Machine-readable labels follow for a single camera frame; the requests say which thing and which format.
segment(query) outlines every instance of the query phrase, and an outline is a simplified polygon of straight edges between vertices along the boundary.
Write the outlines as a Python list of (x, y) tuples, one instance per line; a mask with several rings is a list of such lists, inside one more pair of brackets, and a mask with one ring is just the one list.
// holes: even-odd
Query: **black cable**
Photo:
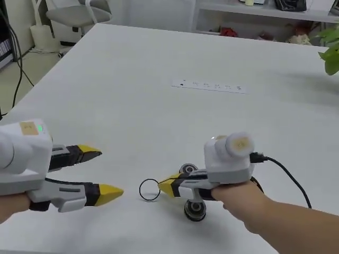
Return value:
[[(15, 92), (14, 92), (14, 97), (13, 97), (13, 103), (12, 103), (12, 108), (14, 108), (14, 106), (15, 106), (15, 101), (16, 101), (16, 96), (17, 96), (17, 93), (18, 93), (18, 91), (19, 91), (19, 88), (20, 88), (20, 85), (21, 85), (21, 81), (22, 81), (22, 77), (23, 77), (23, 69), (22, 69), (22, 55), (21, 55), (21, 48), (20, 48), (20, 45), (19, 45), (19, 41), (18, 41), (18, 39), (17, 39), (17, 36), (16, 36), (16, 34), (15, 34), (15, 32), (14, 32), (14, 30), (12, 29), (12, 27), (8, 24), (8, 27), (10, 28), (10, 31), (11, 31), (11, 34), (12, 34), (12, 36), (14, 37), (14, 42), (16, 42), (17, 43), (17, 49), (18, 49), (18, 51), (19, 51), (19, 56), (20, 56), (20, 59), (21, 59), (21, 61), (20, 61), (20, 59), (18, 59), (18, 65), (19, 65), (19, 61), (20, 61), (20, 65), (19, 65), (19, 67), (20, 67), (20, 77), (19, 77), (19, 82), (17, 83), (17, 86), (16, 86), (16, 88), (15, 88)], [(15, 52), (15, 55), (17, 56), (17, 54), (16, 54), (16, 47), (15, 47), (15, 43), (14, 43), (14, 52)]]
[(287, 168), (281, 164), (280, 162), (278, 162), (277, 160), (271, 158), (271, 157), (264, 157), (265, 160), (269, 160), (275, 164), (277, 164), (279, 167), (281, 167), (282, 170), (284, 170), (284, 172), (289, 176), (289, 178), (295, 183), (295, 185), (300, 189), (300, 191), (302, 192), (305, 200), (306, 200), (306, 203), (307, 203), (307, 206), (308, 208), (312, 209), (312, 205), (311, 205), (311, 202), (307, 196), (307, 193), (305, 192), (304, 188), (301, 186), (300, 183), (298, 183), (298, 181), (292, 176), (292, 174), (287, 170)]
[(147, 179), (143, 180), (142, 183), (141, 183), (140, 186), (139, 186), (139, 195), (140, 195), (140, 197), (142, 197), (143, 200), (145, 200), (145, 201), (152, 202), (152, 201), (156, 200), (156, 199), (159, 197), (161, 190), (159, 189), (158, 194), (157, 194), (154, 198), (151, 198), (151, 199), (145, 198), (145, 197), (141, 194), (141, 187), (142, 187), (142, 185), (143, 185), (145, 182), (147, 182), (147, 181), (154, 181), (154, 182), (157, 183), (157, 185), (159, 185), (160, 183), (159, 183), (156, 179), (153, 179), (153, 178), (147, 178)]
[(28, 75), (25, 73), (25, 71), (23, 70), (23, 59), (22, 59), (23, 57), (22, 57), (22, 52), (21, 52), (21, 48), (20, 48), (20, 44), (19, 44), (19, 40), (17, 38), (17, 35), (16, 35), (15, 31), (13, 30), (12, 26), (10, 25), (8, 19), (6, 18), (5, 14), (3, 13), (3, 11), (1, 9), (0, 9), (0, 15), (4, 19), (6, 26), (8, 27), (8, 29), (10, 31), (10, 37), (11, 37), (11, 39), (13, 41), (13, 52), (14, 52), (15, 57), (17, 58), (17, 65), (20, 68), (20, 77), (19, 77), (19, 81), (17, 83), (16, 89), (15, 89), (15, 92), (14, 92), (14, 97), (13, 97), (12, 108), (14, 108), (15, 102), (16, 102), (17, 93), (19, 91), (23, 75), (26, 76), (27, 80), (29, 81), (29, 83), (32, 86), (34, 86), (34, 84), (31, 81), (31, 79), (28, 77)]

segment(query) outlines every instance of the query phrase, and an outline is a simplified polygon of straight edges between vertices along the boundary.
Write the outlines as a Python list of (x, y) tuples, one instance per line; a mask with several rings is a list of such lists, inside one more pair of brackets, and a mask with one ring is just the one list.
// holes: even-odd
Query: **white power strip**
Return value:
[(238, 94), (248, 94), (248, 92), (241, 86), (230, 86), (222, 83), (211, 83), (211, 82), (201, 82), (201, 81), (191, 81), (191, 80), (174, 80), (172, 83), (173, 87), (182, 87), (182, 88), (191, 88), (191, 89), (201, 89), (201, 90), (211, 90), (218, 92), (228, 92), (228, 93), (238, 93)]

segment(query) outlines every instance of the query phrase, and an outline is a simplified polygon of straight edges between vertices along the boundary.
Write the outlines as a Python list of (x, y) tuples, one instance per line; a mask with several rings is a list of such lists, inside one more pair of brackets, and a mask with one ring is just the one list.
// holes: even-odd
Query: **plant leaf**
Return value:
[(325, 60), (325, 71), (329, 75), (336, 74), (339, 71), (339, 54), (331, 54)]
[(338, 50), (339, 50), (339, 43), (336, 43), (336, 44), (332, 45), (331, 47), (329, 47), (324, 53), (319, 52), (319, 55), (323, 60), (326, 61), (327, 58), (330, 57), (333, 54), (335, 54), (337, 56)]
[(330, 34), (322, 37), (323, 42), (332, 42), (339, 38), (339, 30), (334, 30)]
[(323, 59), (324, 61), (326, 61), (326, 54), (322, 53), (322, 52), (318, 52), (319, 56), (321, 59)]
[(316, 35), (316, 37), (326, 37), (326, 36), (329, 36), (334, 31), (335, 31), (334, 28), (328, 28), (328, 29), (321, 31), (318, 35)]

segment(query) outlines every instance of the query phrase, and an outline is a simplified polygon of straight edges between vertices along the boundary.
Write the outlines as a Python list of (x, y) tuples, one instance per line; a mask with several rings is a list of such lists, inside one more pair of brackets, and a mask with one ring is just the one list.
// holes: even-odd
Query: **green plant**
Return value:
[(339, 71), (339, 25), (321, 31), (317, 37), (330, 47), (324, 52), (319, 52), (320, 57), (325, 61), (325, 71), (329, 75)]

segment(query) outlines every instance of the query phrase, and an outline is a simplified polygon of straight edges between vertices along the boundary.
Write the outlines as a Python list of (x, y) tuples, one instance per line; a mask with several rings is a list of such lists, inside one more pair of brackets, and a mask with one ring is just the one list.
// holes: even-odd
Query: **white table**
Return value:
[[(314, 208), (339, 214), (338, 77), (317, 47), (96, 25), (1, 122), (41, 117), (55, 143), (87, 143), (99, 158), (49, 177), (119, 186), (99, 208), (26, 212), (0, 226), (0, 247), (67, 253), (275, 253), (242, 223), (208, 202), (201, 223), (162, 195), (139, 198), (148, 177), (163, 179), (192, 162), (216, 134), (250, 132), (257, 151), (285, 164)], [(171, 87), (172, 79), (244, 86), (248, 95)], [(306, 205), (266, 162), (256, 178), (269, 197)]]

